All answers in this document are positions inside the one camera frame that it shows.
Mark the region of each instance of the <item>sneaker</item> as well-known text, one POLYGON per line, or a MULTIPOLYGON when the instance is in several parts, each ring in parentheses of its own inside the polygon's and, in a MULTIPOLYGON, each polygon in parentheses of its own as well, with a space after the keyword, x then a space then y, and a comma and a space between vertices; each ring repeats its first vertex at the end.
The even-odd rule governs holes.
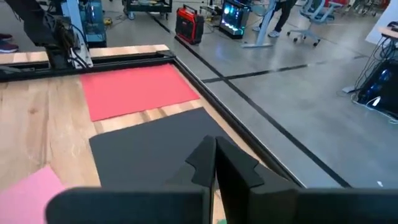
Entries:
POLYGON ((269 37, 279 37, 280 36, 280 32, 277 31, 272 31, 268 34, 269 37))
POLYGON ((0 34, 0 40, 8 41, 12 39, 12 35, 10 34, 0 34))
POLYGON ((1 53, 13 53, 18 51, 19 47, 15 44, 10 44, 0 40, 0 52, 1 53))

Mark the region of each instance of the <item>person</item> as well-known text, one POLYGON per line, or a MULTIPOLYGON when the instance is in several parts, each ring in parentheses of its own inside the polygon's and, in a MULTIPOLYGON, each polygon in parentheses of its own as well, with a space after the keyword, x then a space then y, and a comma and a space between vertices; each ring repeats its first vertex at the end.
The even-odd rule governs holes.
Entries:
POLYGON ((0 34, 0 53, 13 53, 18 51, 18 45, 8 42, 11 39, 11 34, 0 34))
MULTIPOLYGON (((275 26, 275 29, 268 34, 269 37, 278 37, 280 36, 280 32, 282 31, 282 27, 285 25, 287 19, 290 16, 290 10, 292 10, 293 6, 296 4, 297 0, 276 0, 275 9, 272 12, 271 18, 274 16, 274 13, 282 10, 282 14, 279 17, 278 23, 275 26)), ((260 31, 262 26, 262 22, 258 27, 253 28, 254 31, 260 31)))

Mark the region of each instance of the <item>wood grain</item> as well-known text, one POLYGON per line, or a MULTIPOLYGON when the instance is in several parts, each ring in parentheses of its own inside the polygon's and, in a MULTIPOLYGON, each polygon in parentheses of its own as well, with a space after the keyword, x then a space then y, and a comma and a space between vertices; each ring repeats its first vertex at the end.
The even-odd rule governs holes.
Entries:
MULTIPOLYGON (((92 53, 96 52, 97 56, 138 54, 159 49, 167 50, 167 47, 122 47, 98 49, 92 53)), ((37 55, 12 55, 10 60, 31 62, 43 59, 37 55)), ((260 161, 202 96, 199 100, 93 123, 78 76, 0 83, 0 190, 47 164, 67 187, 99 186, 89 138, 199 107, 204 107, 236 144, 260 161)), ((213 223, 216 223, 224 219, 224 211, 220 193, 215 193, 214 198, 213 223)))

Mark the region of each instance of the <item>black mat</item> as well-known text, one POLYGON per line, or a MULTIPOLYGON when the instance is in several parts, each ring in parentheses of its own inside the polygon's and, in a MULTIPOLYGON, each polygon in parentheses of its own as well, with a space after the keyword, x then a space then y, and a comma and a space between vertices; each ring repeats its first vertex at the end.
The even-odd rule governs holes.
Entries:
POLYGON ((199 108, 94 136, 90 146, 101 186, 130 189, 142 183, 163 184, 206 135, 232 142, 199 108))

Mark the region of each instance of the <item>metal frame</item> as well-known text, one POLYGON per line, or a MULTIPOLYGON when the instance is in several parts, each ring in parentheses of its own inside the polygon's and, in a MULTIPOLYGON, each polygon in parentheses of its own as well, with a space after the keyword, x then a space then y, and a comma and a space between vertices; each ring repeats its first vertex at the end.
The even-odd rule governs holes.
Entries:
POLYGON ((87 69, 51 70, 48 62, 31 62, 18 64, 3 64, 11 71, 0 73, 0 82, 14 82, 38 78, 62 77, 82 73, 104 72, 125 68, 146 67, 171 63, 199 91, 199 93, 214 107, 221 117, 239 134, 250 148, 264 161, 268 168, 283 178, 292 181, 299 187, 304 185, 271 153, 271 151, 253 135, 250 130, 205 86, 193 72, 184 65, 171 51, 158 51, 148 54, 118 55, 93 58, 94 67, 87 69))

